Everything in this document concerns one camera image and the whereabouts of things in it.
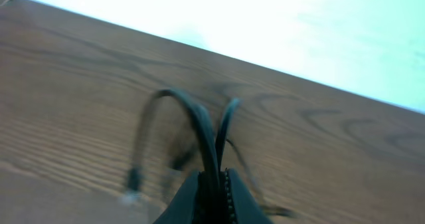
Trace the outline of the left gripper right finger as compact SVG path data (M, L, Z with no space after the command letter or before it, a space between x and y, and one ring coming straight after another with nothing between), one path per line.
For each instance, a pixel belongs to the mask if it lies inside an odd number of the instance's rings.
M228 177L228 211L231 223L272 224L260 209L235 169L225 171Z

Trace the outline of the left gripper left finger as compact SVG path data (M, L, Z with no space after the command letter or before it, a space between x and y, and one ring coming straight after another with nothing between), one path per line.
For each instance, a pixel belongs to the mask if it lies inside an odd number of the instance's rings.
M191 224L198 190L198 171L193 171L182 183L165 211L153 224Z

